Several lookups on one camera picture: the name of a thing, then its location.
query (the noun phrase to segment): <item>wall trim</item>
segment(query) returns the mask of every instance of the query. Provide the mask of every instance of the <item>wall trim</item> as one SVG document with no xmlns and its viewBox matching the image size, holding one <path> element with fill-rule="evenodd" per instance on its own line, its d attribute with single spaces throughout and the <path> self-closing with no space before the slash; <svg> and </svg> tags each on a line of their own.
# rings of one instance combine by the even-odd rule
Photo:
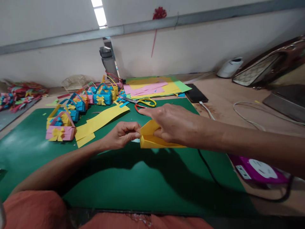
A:
<svg viewBox="0 0 305 229">
<path fill-rule="evenodd" d="M 0 55 L 51 47 L 55 45 L 99 39 L 103 37 L 111 37 L 129 33 L 143 32 L 189 24 L 197 24 L 202 22 L 210 22 L 228 18 L 243 17 L 254 14 L 270 13 L 275 11 L 291 10 L 304 7 L 305 0 L 272 0 L 267 2 L 253 3 L 248 5 L 234 6 L 217 10 L 167 17 L 160 20 L 137 22 L 99 30 L 86 31 L 64 36 L 6 45 L 0 47 Z"/>
</svg>

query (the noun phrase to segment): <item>red scissors handle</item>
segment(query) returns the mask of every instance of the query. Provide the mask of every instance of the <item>red scissors handle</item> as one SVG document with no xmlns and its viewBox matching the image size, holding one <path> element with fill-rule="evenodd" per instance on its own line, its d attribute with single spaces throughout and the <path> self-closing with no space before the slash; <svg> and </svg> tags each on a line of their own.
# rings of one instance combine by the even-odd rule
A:
<svg viewBox="0 0 305 229">
<path fill-rule="evenodd" d="M 141 106 L 141 105 L 139 105 L 139 104 L 136 103 L 136 104 L 134 105 L 134 108 L 136 109 L 136 111 L 137 111 L 138 113 L 139 113 L 138 107 L 139 107 L 139 108 L 147 108 L 147 107 Z"/>
</svg>

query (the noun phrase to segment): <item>white wall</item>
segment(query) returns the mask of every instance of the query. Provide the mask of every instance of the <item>white wall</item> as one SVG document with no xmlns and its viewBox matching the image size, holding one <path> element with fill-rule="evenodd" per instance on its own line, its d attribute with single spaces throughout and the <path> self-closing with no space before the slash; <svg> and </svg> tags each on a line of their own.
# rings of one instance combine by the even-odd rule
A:
<svg viewBox="0 0 305 229">
<path fill-rule="evenodd" d="M 108 26 L 153 19 L 154 9 L 162 6 L 167 17 L 264 2 L 267 0 L 102 0 Z"/>
<path fill-rule="evenodd" d="M 217 70 L 305 32 L 305 10 L 289 10 L 111 37 L 122 78 Z"/>
<path fill-rule="evenodd" d="M 83 74 L 98 82 L 105 73 L 99 54 L 103 45 L 103 40 L 98 39 L 1 55 L 0 79 L 58 87 L 65 78 Z"/>
<path fill-rule="evenodd" d="M 0 46 L 98 28 L 91 0 L 0 0 Z"/>
</svg>

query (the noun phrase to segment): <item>scissors blade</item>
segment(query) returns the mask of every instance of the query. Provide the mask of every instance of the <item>scissors blade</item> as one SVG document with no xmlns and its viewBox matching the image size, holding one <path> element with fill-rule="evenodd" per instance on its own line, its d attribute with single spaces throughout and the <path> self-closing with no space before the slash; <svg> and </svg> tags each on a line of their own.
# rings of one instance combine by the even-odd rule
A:
<svg viewBox="0 0 305 229">
<path fill-rule="evenodd" d="M 133 99 L 130 99 L 130 98 L 127 98 L 127 97 L 122 97 L 122 99 L 124 99 L 124 100 L 126 100 L 126 101 L 128 101 L 128 102 L 135 103 L 135 104 L 137 104 L 137 103 L 138 103 L 138 101 L 137 101 L 137 100 L 133 100 Z"/>
</svg>

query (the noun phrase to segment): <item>scissors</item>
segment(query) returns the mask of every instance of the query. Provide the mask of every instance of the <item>scissors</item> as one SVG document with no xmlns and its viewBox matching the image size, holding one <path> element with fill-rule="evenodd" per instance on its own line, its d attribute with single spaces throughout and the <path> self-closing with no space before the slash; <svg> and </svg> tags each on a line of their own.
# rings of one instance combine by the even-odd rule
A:
<svg viewBox="0 0 305 229">
<path fill-rule="evenodd" d="M 157 105 L 156 101 L 153 100 L 153 99 L 151 99 L 151 98 L 144 98 L 144 99 L 139 99 L 139 100 L 133 100 L 133 99 L 130 99 L 130 98 L 127 98 L 127 97 L 122 97 L 122 99 L 124 99 L 124 100 L 126 100 L 126 101 L 128 101 L 128 102 L 134 103 L 134 104 L 135 104 L 135 105 L 134 105 L 134 108 L 136 109 L 136 111 L 137 111 L 138 113 L 139 113 L 138 107 L 140 107 L 140 108 L 147 108 L 147 107 L 144 107 L 144 106 L 139 105 L 138 103 L 143 103 L 143 104 L 145 104 L 145 105 L 147 105 L 147 106 L 149 106 L 149 107 L 155 107 L 155 106 Z M 148 101 L 150 101 L 150 102 L 153 102 L 153 105 L 151 105 L 151 104 L 145 102 L 145 100 L 148 100 Z"/>
</svg>

